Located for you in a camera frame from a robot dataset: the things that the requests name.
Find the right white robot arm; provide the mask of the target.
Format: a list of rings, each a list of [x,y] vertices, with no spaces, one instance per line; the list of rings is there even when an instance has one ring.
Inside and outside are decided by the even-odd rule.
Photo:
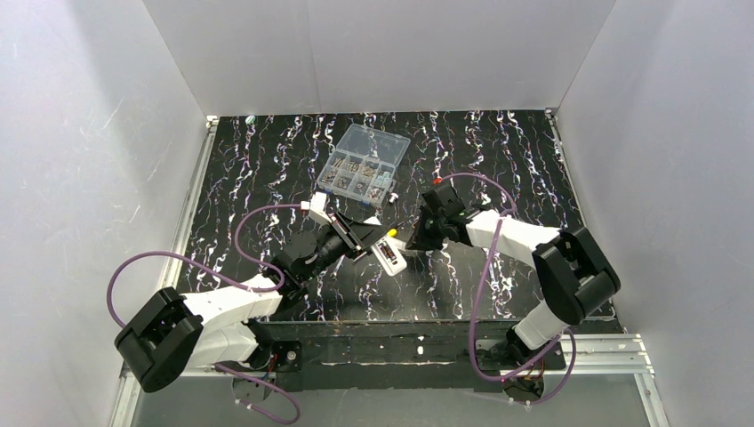
[[[585,227],[533,225],[487,205],[468,206],[449,182],[438,183],[422,198],[407,249],[436,250],[447,241],[491,247],[535,270],[543,300],[506,337],[509,347],[522,355],[579,325],[621,288],[614,268]]]

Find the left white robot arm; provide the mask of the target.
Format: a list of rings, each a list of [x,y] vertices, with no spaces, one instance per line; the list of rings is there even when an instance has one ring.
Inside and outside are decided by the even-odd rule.
[[[294,233],[262,272],[245,282],[180,294],[155,292],[122,325],[114,345],[145,392],[160,391],[185,369],[217,362],[248,362],[271,341],[254,325],[300,301],[308,282],[342,257],[351,259],[383,243],[389,227],[357,222],[337,212],[318,232]]]

